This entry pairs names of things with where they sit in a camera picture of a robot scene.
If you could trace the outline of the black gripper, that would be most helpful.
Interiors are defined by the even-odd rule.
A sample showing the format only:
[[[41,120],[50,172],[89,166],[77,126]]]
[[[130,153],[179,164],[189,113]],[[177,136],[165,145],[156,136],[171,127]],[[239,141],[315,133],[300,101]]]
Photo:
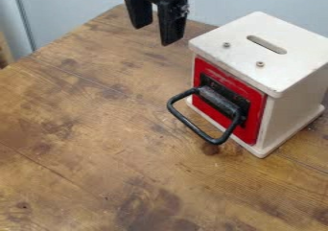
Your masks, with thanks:
[[[125,0],[132,23],[137,29],[153,23],[153,6],[159,5],[163,45],[179,41],[185,35],[189,0]]]

